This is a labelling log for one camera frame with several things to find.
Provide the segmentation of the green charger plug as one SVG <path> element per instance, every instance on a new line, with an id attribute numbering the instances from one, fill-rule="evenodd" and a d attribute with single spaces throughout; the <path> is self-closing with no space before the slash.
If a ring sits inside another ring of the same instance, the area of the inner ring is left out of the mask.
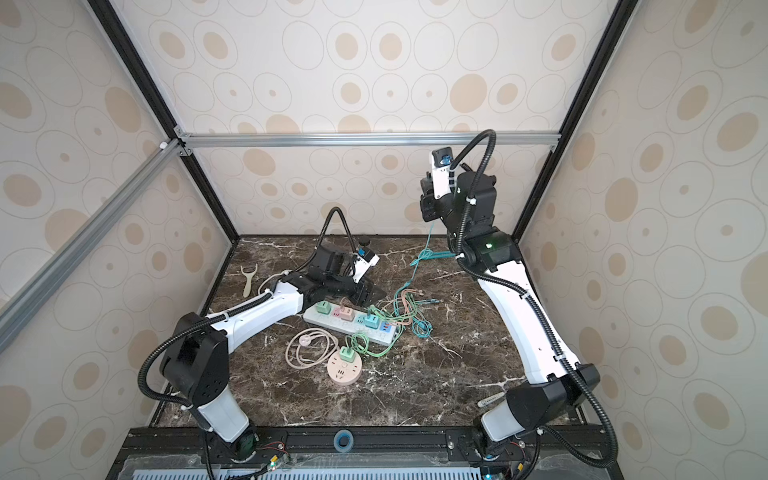
<path id="1" fill-rule="evenodd" d="M 356 359 L 357 352 L 348 346 L 343 346 L 338 351 L 339 358 L 347 363 L 353 363 Z"/>
<path id="2" fill-rule="evenodd" d="M 334 305 L 326 300 L 323 300 L 315 305 L 315 309 L 319 314 L 330 315 L 334 309 Z"/>

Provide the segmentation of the pink charger plug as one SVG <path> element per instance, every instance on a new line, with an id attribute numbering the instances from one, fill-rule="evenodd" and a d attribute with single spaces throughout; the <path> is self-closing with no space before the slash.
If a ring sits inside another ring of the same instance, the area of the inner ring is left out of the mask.
<path id="1" fill-rule="evenodd" d="M 354 321 L 356 316 L 356 311 L 349 307 L 339 307 L 336 310 L 336 315 L 344 321 Z"/>

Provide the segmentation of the teal charger plug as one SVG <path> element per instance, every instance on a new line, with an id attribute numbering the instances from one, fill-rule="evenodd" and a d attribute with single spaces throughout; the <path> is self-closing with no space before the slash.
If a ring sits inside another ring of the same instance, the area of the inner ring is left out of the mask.
<path id="1" fill-rule="evenodd" d="M 363 324 L 372 330 L 377 330 L 380 327 L 381 319 L 374 314 L 366 314 L 363 317 Z"/>

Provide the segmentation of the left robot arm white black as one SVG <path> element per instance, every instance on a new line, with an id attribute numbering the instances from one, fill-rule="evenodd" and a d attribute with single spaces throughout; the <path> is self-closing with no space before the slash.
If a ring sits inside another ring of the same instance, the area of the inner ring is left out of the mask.
<path id="1" fill-rule="evenodd" d="M 251 337 L 328 297 L 345 297 L 357 307 L 382 298 L 367 277 L 377 255 L 366 243 L 348 243 L 343 251 L 318 242 L 303 264 L 279 275 L 266 292 L 220 313 L 180 318 L 141 365 L 140 392 L 191 412 L 201 429 L 228 446 L 254 443 L 253 424 L 229 387 L 230 356 Z"/>

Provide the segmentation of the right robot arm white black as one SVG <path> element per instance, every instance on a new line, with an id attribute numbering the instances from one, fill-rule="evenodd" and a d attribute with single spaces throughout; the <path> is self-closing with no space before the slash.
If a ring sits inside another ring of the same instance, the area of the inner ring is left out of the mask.
<path id="1" fill-rule="evenodd" d="M 524 382 L 507 390 L 503 400 L 475 420 L 473 442 L 481 456 L 495 457 L 517 436 L 548 434 L 582 463 L 608 469 L 617 461 L 619 446 L 594 393 L 600 382 L 598 369 L 579 361 L 556 332 L 530 286 L 517 243 L 494 224 L 497 179 L 486 169 L 496 140 L 496 132 L 486 129 L 459 153 L 449 147 L 433 151 L 431 169 L 420 181 L 423 220 L 443 223 L 449 251 L 490 298 L 524 367 Z M 605 453 L 580 451 L 549 424 L 582 403 L 598 416 L 607 442 Z"/>

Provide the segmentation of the white colourful power strip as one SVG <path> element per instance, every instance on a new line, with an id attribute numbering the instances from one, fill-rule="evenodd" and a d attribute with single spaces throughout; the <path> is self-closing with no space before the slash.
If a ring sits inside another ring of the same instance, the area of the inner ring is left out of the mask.
<path id="1" fill-rule="evenodd" d="M 394 342 L 396 329 L 392 324 L 385 322 L 379 317 L 381 319 L 380 327 L 377 330 L 369 329 L 363 324 L 363 317 L 369 313 L 354 308 L 352 309 L 356 311 L 355 320 L 351 322 L 344 321 L 336 315 L 336 310 L 339 307 L 347 306 L 335 303 L 332 304 L 334 305 L 334 309 L 330 315 L 319 314 L 315 309 L 315 304 L 302 314 L 302 318 L 310 325 L 315 325 L 326 330 L 332 330 L 337 333 L 349 336 L 352 336 L 353 334 L 363 334 L 370 342 L 382 346 L 390 346 Z"/>

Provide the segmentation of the cream vegetable peeler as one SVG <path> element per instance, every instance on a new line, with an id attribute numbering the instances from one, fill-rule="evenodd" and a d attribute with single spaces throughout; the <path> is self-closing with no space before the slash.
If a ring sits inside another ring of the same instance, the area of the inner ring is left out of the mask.
<path id="1" fill-rule="evenodd" d="M 252 292 L 253 278 L 256 276 L 259 267 L 255 265 L 252 270 L 247 271 L 243 266 L 240 267 L 240 273 L 245 278 L 245 284 L 242 291 L 243 298 L 249 298 Z"/>

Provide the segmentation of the pink round socket hub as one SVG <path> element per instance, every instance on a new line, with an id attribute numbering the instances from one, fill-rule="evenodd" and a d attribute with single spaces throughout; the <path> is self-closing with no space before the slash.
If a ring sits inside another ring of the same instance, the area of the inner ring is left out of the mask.
<path id="1" fill-rule="evenodd" d="M 350 360 L 344 359 L 340 351 L 334 352 L 326 364 L 327 374 L 332 382 L 338 386 L 349 386 L 355 383 L 362 373 L 362 360 L 360 355 L 353 352 Z"/>

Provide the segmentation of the blue tape roll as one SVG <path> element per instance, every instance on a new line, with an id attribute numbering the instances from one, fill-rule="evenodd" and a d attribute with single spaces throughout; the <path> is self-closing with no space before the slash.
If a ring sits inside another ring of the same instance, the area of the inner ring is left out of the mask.
<path id="1" fill-rule="evenodd" d="M 350 430 L 338 430 L 333 438 L 333 447 L 341 454 L 350 453 L 354 448 L 354 436 Z"/>

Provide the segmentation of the silver aluminium bar back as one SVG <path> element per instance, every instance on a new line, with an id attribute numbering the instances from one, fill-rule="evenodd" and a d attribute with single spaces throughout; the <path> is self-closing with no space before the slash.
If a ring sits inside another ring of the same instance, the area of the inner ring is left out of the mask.
<path id="1" fill-rule="evenodd" d="M 414 147 L 466 145 L 476 132 L 370 132 L 301 134 L 184 133 L 190 148 Z"/>

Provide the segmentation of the silver aluminium bar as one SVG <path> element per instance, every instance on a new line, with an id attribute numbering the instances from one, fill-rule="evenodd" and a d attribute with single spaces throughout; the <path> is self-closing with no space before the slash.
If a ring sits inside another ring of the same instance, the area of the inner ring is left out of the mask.
<path id="1" fill-rule="evenodd" d="M 93 216 L 17 292 L 1 311 L 1 349 L 6 350 L 82 260 L 119 222 L 167 163 L 181 141 L 169 139 L 109 197 Z"/>
<path id="2" fill-rule="evenodd" d="M 370 132 L 301 134 L 184 133 L 190 148 L 414 147 L 466 145 L 476 132 Z"/>

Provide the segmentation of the silver aluminium bar left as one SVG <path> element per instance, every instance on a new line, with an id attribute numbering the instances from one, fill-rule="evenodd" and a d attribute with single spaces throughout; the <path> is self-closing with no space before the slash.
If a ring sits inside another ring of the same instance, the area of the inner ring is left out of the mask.
<path id="1" fill-rule="evenodd" d="M 6 350 L 82 260 L 119 222 L 167 163 L 181 141 L 169 139 L 109 197 L 93 216 L 17 292 L 1 311 L 1 349 Z"/>

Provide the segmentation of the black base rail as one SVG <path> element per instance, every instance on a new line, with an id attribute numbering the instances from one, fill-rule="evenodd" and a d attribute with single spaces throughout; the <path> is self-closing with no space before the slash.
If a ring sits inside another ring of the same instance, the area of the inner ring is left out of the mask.
<path id="1" fill-rule="evenodd" d="M 333 447 L 350 430 L 354 448 Z M 110 479 L 620 479 L 590 467 L 549 434 L 510 440 L 483 456 L 468 427 L 267 427 L 252 457 L 228 458 L 198 428 L 131 430 Z"/>

